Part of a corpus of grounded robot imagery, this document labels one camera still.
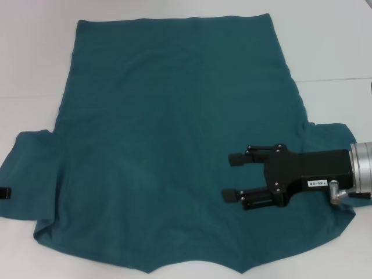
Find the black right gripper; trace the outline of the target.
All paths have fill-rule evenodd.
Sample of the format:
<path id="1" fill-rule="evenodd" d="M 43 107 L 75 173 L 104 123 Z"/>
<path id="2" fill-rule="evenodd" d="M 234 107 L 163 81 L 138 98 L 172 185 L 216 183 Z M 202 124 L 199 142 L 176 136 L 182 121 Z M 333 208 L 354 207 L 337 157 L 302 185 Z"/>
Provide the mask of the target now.
<path id="1" fill-rule="evenodd" d="M 353 187 L 352 166 L 347 149 L 296 153 L 288 148 L 248 145 L 243 153 L 228 155 L 231 167 L 250 163 L 264 164 L 267 188 L 223 189 L 225 203 L 241 203 L 243 210 L 285 207 L 300 192 L 330 193 L 330 182 L 339 190 Z"/>

